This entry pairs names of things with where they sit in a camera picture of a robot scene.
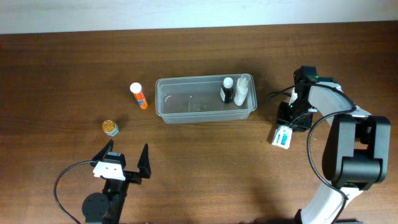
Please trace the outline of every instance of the table surface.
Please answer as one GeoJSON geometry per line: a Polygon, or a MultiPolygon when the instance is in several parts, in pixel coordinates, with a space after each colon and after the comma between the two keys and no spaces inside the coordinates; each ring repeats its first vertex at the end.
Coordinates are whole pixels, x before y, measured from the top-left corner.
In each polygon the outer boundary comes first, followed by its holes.
{"type": "MultiPolygon", "coordinates": [[[[120,128],[114,151],[127,170],[149,145],[152,177],[130,185],[122,223],[264,223],[292,218],[320,181],[307,159],[307,133],[271,146],[280,96],[301,65],[335,77],[365,110],[390,119],[389,172],[352,201],[342,218],[398,219],[398,22],[0,35],[0,216],[4,223],[71,223],[52,194],[59,173],[90,160],[120,128]],[[257,103],[248,119],[165,124],[155,112],[160,78],[250,73],[257,103]],[[141,110],[129,86],[144,87],[141,110]]],[[[329,126],[313,137],[319,169],[329,126]]],[[[85,197],[104,180],[80,166],[58,196],[80,221],[85,197]]]]}

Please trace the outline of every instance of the glue stick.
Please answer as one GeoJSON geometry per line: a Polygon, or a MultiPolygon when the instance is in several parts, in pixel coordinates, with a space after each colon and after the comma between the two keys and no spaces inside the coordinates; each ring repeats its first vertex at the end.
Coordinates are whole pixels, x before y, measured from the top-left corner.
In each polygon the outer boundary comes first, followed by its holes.
{"type": "Polygon", "coordinates": [[[141,109],[148,108],[148,103],[147,103],[147,100],[145,99],[144,93],[142,92],[142,87],[141,87],[140,83],[131,84],[130,91],[136,97],[138,105],[139,105],[139,107],[141,107],[141,109]]]}

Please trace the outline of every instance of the clear plastic container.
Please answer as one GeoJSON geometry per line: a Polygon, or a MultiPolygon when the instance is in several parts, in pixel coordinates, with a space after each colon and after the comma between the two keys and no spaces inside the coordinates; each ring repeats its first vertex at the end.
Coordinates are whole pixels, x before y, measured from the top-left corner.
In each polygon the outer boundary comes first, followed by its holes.
{"type": "Polygon", "coordinates": [[[224,78],[242,74],[161,78],[156,82],[156,113],[167,124],[246,119],[257,108],[256,89],[250,75],[248,95],[241,106],[224,103],[220,90],[224,78]]]}

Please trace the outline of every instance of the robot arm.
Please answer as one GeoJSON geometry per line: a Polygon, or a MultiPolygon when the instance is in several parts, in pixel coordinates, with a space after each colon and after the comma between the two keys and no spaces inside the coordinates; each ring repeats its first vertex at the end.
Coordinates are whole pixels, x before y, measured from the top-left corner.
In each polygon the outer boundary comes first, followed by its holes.
{"type": "Polygon", "coordinates": [[[141,184],[142,178],[150,178],[147,144],[137,165],[139,172],[124,170],[126,166],[124,155],[113,152],[112,149],[113,140],[110,140],[92,159],[91,166],[95,167],[94,176],[102,177],[106,181],[101,193],[93,193],[84,200],[81,210],[86,218],[85,223],[119,223],[129,184],[141,184]]]}
{"type": "MultiPolygon", "coordinates": [[[[323,116],[346,111],[351,103],[338,91],[340,85],[332,78],[320,78],[315,67],[302,66],[294,73],[295,88],[289,104],[282,102],[277,115],[278,129],[273,145],[286,148],[291,133],[311,127],[312,113],[323,116]],[[286,141],[277,141],[280,130],[290,132],[286,141]]],[[[372,116],[356,106],[356,110],[327,119],[331,125],[322,158],[322,170],[332,186],[343,191],[347,204],[373,183],[381,183],[387,174],[390,122],[382,116],[372,116]],[[354,142],[368,145],[367,150],[354,148],[354,142]]],[[[331,223],[343,205],[340,193],[321,184],[311,202],[299,210],[297,223],[331,223]]]]}

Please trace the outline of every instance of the white bottle cap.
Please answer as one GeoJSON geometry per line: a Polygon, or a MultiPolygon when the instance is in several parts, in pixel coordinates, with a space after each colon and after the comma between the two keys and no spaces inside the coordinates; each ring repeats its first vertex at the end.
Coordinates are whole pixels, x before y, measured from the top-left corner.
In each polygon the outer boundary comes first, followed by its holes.
{"type": "Polygon", "coordinates": [[[249,74],[243,74],[241,76],[241,79],[239,81],[239,87],[240,88],[247,88],[249,85],[249,81],[250,81],[250,75],[249,74]]]}
{"type": "Polygon", "coordinates": [[[142,87],[141,87],[141,84],[140,84],[140,83],[133,83],[133,84],[131,84],[131,86],[130,86],[130,91],[131,91],[132,93],[138,94],[138,93],[141,92],[141,90],[142,90],[142,87]]]}
{"type": "Polygon", "coordinates": [[[225,88],[231,88],[234,85],[234,80],[232,80],[232,78],[230,78],[230,77],[226,77],[224,79],[223,85],[225,88]]]}

